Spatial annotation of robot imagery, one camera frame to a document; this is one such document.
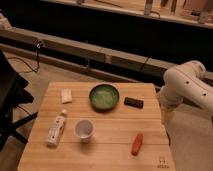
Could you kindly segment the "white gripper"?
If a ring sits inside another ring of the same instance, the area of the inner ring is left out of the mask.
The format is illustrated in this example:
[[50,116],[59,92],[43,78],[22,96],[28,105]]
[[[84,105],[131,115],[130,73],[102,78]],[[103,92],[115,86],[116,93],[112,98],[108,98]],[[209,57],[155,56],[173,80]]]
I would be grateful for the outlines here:
[[159,100],[159,104],[160,104],[161,108],[165,109],[163,111],[164,124],[168,124],[172,120],[172,118],[174,116],[174,111],[173,110],[169,110],[169,109],[174,109],[174,108],[177,107],[177,105],[175,103],[172,103],[172,102],[168,101],[164,97],[158,97],[158,100]]

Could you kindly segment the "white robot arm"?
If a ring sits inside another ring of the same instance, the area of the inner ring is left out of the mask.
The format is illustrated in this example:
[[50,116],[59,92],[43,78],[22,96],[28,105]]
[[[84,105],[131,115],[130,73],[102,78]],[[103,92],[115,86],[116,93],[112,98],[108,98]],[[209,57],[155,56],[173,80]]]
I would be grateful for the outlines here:
[[172,111],[186,98],[204,109],[211,116],[213,125],[213,87],[203,81],[205,72],[205,66],[196,60],[165,71],[164,85],[157,94],[163,124],[172,118]]

